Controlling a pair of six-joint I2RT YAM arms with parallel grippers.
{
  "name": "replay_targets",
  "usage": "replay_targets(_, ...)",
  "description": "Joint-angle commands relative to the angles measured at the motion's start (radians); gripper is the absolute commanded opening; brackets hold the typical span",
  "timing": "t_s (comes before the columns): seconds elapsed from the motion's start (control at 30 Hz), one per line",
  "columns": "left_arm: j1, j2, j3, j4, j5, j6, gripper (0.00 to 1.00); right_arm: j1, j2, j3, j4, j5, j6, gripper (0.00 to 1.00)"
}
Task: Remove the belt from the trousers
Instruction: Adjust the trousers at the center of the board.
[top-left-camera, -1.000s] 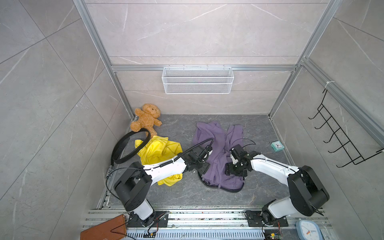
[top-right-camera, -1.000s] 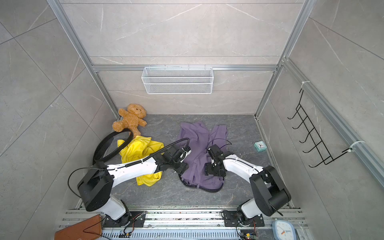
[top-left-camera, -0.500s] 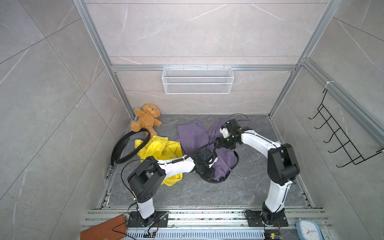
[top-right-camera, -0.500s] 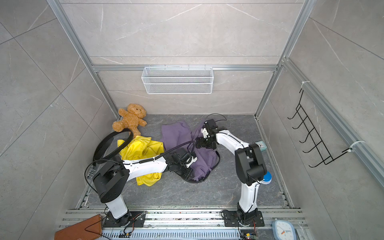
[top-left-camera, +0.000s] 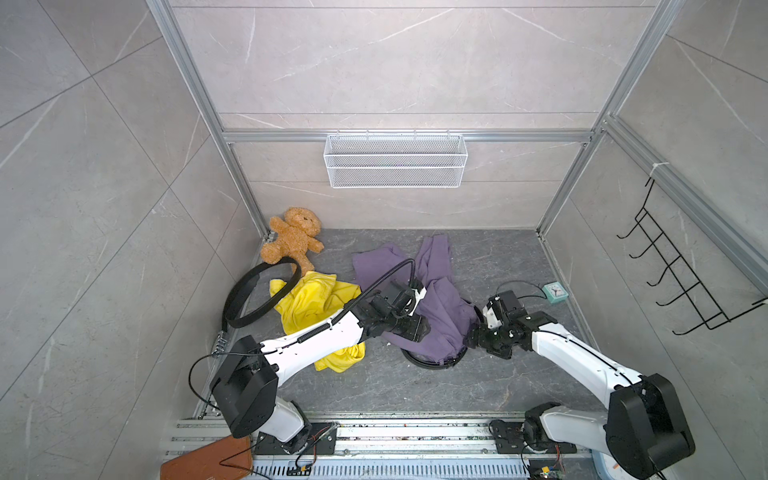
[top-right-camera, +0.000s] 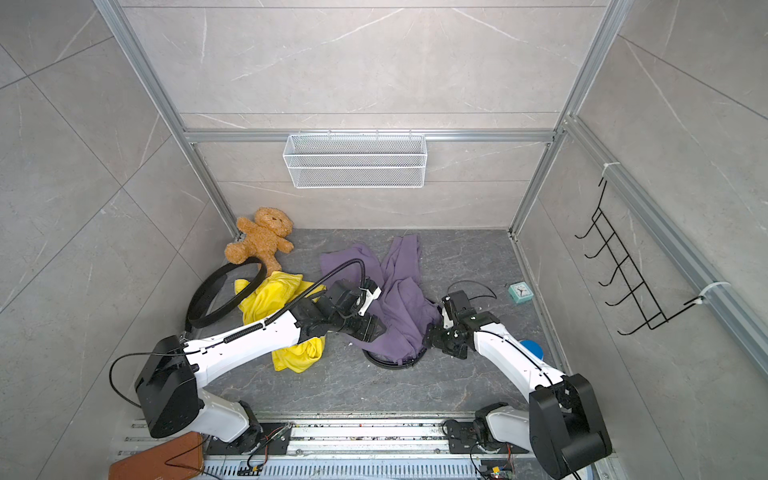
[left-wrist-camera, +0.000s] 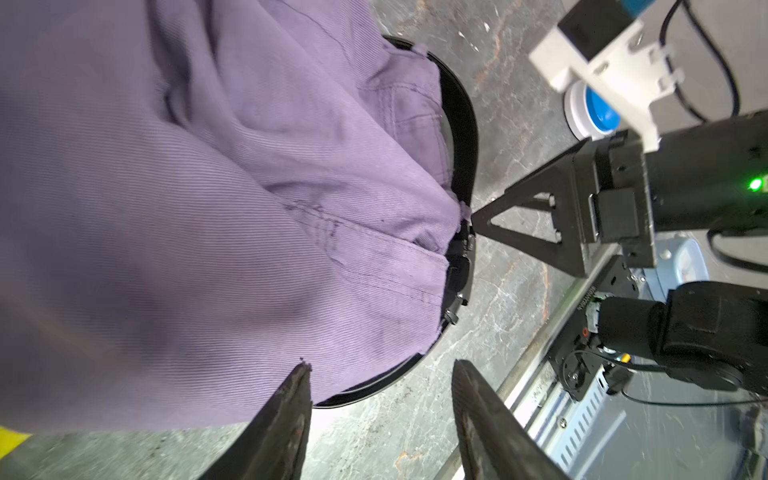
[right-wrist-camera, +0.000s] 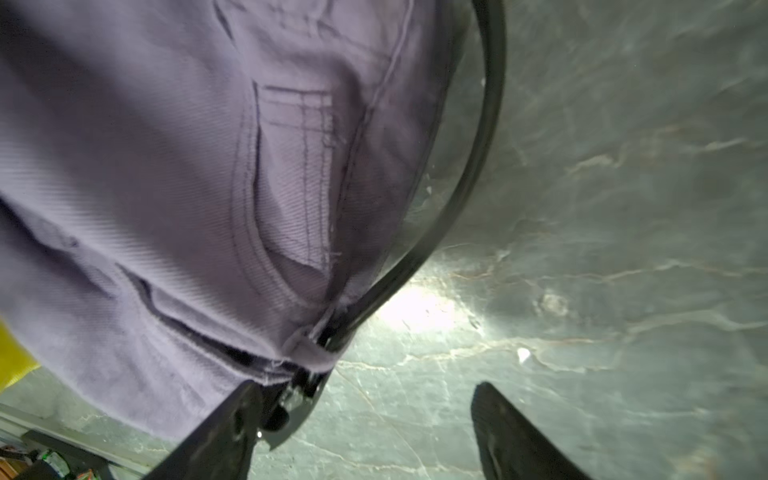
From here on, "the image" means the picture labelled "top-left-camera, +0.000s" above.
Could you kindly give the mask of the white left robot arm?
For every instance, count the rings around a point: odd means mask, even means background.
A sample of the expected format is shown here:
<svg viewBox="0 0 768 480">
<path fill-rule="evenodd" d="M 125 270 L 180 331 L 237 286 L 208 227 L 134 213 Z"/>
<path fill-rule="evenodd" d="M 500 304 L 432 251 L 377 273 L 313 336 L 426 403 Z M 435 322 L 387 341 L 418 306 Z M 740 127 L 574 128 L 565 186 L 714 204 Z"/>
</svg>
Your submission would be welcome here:
<svg viewBox="0 0 768 480">
<path fill-rule="evenodd" d="M 311 423 L 278 389 L 316 361 L 367 339 L 392 333 L 420 341 L 430 331 L 416 313 L 427 296 L 419 281 L 406 286 L 396 280 L 362 294 L 329 318 L 281 338 L 238 340 L 214 375 L 210 390 L 231 435 L 245 438 L 261 433 L 294 449 L 306 441 Z"/>
</svg>

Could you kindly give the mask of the purple trousers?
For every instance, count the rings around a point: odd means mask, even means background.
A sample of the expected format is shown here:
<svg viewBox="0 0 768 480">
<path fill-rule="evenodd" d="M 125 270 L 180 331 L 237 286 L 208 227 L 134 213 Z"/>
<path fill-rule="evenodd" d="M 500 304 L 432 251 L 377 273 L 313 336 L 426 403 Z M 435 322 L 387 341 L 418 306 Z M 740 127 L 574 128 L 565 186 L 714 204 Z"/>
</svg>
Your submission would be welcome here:
<svg viewBox="0 0 768 480">
<path fill-rule="evenodd" d="M 459 307 L 469 302 L 462 299 L 454 285 L 449 238 L 445 234 L 426 237 L 415 257 L 415 277 L 426 287 L 425 298 L 415 313 L 423 316 L 428 307 Z M 362 289 L 369 288 L 375 280 L 406 259 L 406 255 L 393 243 L 356 254 L 352 257 L 355 280 Z M 391 333 L 382 337 L 400 348 L 404 340 Z"/>
</svg>

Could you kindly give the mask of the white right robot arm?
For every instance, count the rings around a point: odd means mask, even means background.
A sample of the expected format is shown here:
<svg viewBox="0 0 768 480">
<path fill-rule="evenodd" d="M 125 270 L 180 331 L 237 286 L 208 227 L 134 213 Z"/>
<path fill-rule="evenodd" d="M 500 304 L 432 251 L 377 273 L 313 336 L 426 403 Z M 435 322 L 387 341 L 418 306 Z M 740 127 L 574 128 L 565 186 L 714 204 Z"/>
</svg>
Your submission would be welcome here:
<svg viewBox="0 0 768 480">
<path fill-rule="evenodd" d="M 696 451 L 674 385 L 660 374 L 643 375 L 579 340 L 554 317 L 530 313 L 513 291 L 492 296 L 479 310 L 465 343 L 508 360 L 515 348 L 560 367 L 602 404 L 582 411 L 548 402 L 525 413 L 523 447 L 546 453 L 562 444 L 592 451 L 606 478 L 661 477 Z"/>
</svg>

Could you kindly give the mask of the yellow trousers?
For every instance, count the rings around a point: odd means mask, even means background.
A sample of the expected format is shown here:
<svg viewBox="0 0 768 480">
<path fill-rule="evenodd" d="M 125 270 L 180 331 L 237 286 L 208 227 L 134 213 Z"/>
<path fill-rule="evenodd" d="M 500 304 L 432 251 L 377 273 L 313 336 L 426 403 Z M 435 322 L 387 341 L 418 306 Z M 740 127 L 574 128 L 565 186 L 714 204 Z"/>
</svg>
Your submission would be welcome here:
<svg viewBox="0 0 768 480">
<path fill-rule="evenodd" d="M 282 298 L 274 309 L 279 313 L 283 330 L 293 334 L 341 310 L 361 294 L 358 285 L 337 280 L 336 275 L 310 271 Z M 343 373 L 365 357 L 364 343 L 337 350 L 314 363 L 317 371 L 330 369 Z"/>
</svg>

